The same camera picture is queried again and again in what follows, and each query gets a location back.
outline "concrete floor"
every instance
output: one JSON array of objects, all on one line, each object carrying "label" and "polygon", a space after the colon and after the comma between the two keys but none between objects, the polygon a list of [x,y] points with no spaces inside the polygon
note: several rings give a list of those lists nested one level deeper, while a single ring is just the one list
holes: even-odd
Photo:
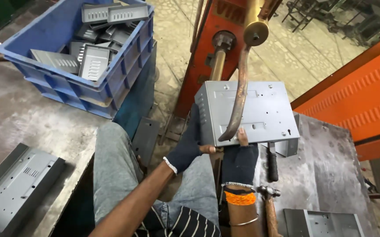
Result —
[{"label": "concrete floor", "polygon": [[[197,10],[196,0],[147,0],[156,6],[154,38],[158,41],[157,67],[160,72],[155,83],[155,101],[158,108],[152,118],[165,126],[172,113],[188,61],[191,36]],[[277,9],[279,16],[269,22],[270,35],[261,46],[252,48],[249,55],[249,80],[283,81],[288,99],[293,101],[317,83],[350,62],[365,47],[357,46],[344,35],[329,33],[324,23],[314,19],[304,30],[292,33],[295,25],[288,18],[284,3]],[[235,72],[231,80],[237,80]],[[149,167],[153,170],[162,158],[175,147],[176,142],[166,139],[157,145]],[[370,169],[366,177],[372,177]],[[181,184],[181,176],[173,179],[160,199],[169,201]],[[380,201],[374,202],[380,231]]]}]

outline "striped shirt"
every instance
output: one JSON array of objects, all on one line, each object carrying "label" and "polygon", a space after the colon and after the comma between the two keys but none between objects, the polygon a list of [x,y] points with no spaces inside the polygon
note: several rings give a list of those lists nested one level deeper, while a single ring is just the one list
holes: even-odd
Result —
[{"label": "striped shirt", "polygon": [[181,207],[180,215],[172,229],[166,228],[153,207],[147,213],[135,237],[220,237],[221,233],[210,220],[188,207]]}]

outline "knee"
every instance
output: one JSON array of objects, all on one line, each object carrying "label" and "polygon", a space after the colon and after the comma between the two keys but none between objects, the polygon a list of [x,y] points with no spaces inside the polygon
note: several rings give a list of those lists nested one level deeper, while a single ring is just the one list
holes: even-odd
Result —
[{"label": "knee", "polygon": [[121,140],[129,140],[127,132],[116,123],[108,122],[98,128],[98,137],[117,137]]}]

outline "worker's hand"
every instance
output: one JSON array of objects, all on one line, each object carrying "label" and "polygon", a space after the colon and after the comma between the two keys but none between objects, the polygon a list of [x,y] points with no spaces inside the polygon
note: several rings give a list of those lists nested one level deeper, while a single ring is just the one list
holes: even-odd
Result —
[{"label": "worker's hand", "polygon": [[233,185],[252,188],[259,148],[257,143],[249,144],[244,128],[237,131],[237,138],[240,145],[224,147],[222,186]]},{"label": "worker's hand", "polygon": [[212,145],[200,146],[200,115],[199,107],[193,103],[190,112],[190,122],[183,133],[177,146],[166,156],[164,160],[176,173],[186,170],[193,160],[205,154],[213,154],[216,148]]}]

